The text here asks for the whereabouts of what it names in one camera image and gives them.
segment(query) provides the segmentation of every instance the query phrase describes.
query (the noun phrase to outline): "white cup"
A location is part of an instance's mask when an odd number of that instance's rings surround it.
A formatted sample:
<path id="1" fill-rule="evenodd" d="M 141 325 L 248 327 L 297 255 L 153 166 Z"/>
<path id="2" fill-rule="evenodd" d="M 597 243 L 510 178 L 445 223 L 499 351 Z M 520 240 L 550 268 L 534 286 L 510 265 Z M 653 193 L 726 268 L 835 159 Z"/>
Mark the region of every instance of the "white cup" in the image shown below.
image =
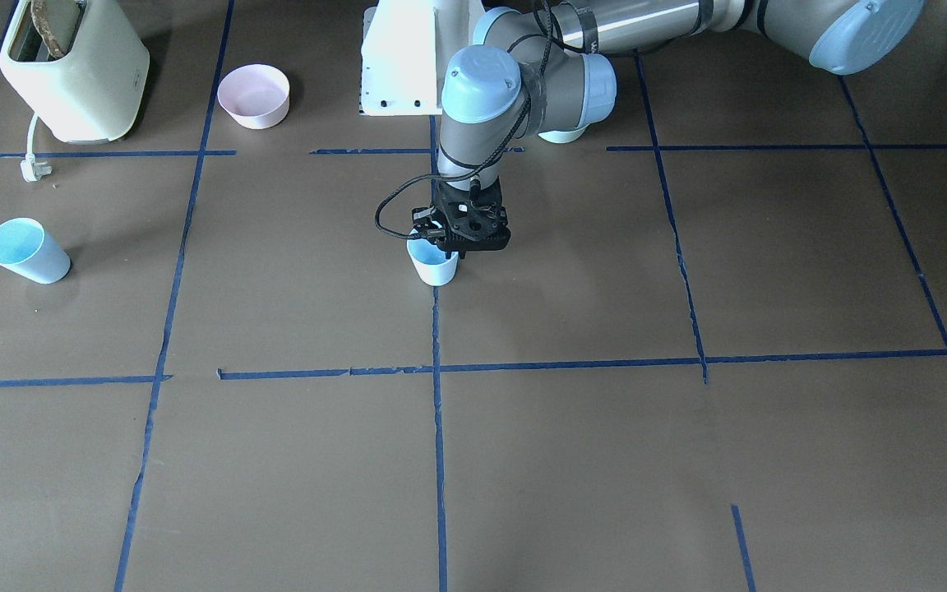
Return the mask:
<path id="1" fill-rule="evenodd" d="M 53 284 L 67 275 L 72 259 L 39 222 L 14 218 L 0 224 L 0 266 L 39 284 Z"/>
<path id="2" fill-rule="evenodd" d="M 455 268 L 459 265 L 458 252 L 444 252 L 436 244 L 424 238 L 407 240 L 409 255 L 418 278 L 429 285 L 444 285 L 455 277 Z"/>
<path id="3" fill-rule="evenodd" d="M 266 64 L 248 64 L 229 72 L 218 84 L 218 104 L 252 130 L 273 127 L 287 115 L 290 82 Z"/>

